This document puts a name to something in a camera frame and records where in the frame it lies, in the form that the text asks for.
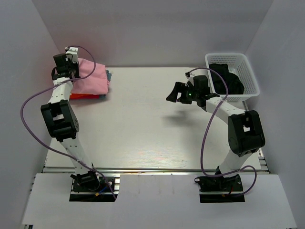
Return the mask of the pink t-shirt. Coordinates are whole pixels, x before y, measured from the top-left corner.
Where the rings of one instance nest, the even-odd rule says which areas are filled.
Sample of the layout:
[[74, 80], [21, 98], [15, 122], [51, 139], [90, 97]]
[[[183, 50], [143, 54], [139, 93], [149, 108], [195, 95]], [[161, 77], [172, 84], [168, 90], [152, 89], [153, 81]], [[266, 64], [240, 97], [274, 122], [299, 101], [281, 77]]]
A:
[[107, 78], [105, 65], [99, 63], [94, 64], [92, 61], [79, 58], [80, 77], [84, 78], [89, 75], [94, 66], [95, 70], [88, 78], [73, 83], [72, 94], [101, 95], [108, 93], [110, 81]]

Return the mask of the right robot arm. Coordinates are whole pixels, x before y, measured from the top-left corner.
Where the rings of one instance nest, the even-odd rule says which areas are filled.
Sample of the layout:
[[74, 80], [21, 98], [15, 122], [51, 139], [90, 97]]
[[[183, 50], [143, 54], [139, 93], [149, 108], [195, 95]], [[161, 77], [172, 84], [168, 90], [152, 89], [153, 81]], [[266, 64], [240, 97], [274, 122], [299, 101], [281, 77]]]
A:
[[228, 125], [230, 150], [220, 164], [215, 184], [220, 190], [227, 190], [233, 183], [231, 177], [245, 168], [245, 161], [265, 145], [265, 137], [257, 111], [239, 109], [218, 94], [210, 92], [208, 79], [204, 75], [195, 76], [186, 83], [176, 82], [167, 101], [182, 104], [196, 102], [203, 110], [218, 117]]

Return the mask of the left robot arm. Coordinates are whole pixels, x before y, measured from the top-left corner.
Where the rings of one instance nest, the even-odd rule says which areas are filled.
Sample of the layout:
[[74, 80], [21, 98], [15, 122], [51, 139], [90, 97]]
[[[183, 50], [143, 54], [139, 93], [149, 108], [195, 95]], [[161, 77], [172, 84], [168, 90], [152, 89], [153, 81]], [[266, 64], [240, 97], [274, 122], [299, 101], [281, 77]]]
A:
[[51, 73], [54, 89], [47, 104], [41, 106], [41, 113], [50, 136], [64, 147], [71, 157], [75, 174], [81, 176], [89, 172], [92, 163], [80, 143], [80, 126], [69, 102], [72, 79], [80, 77], [78, 55], [67, 51], [53, 58], [56, 64]]

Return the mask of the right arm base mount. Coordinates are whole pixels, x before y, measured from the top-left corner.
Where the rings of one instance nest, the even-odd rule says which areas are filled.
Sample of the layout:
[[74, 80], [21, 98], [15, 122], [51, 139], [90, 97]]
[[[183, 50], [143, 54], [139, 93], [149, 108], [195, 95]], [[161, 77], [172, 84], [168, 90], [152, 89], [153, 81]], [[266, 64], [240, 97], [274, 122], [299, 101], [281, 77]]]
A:
[[244, 189], [239, 175], [234, 177], [196, 177], [200, 203], [242, 203]]

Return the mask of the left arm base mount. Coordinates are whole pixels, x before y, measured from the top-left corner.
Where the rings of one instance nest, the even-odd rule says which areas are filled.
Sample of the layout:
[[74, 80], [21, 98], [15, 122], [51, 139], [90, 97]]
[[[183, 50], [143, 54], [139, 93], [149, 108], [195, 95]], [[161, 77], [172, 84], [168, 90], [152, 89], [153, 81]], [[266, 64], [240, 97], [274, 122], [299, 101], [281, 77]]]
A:
[[86, 174], [72, 174], [70, 202], [115, 202], [119, 193], [118, 177], [103, 178], [89, 171]]

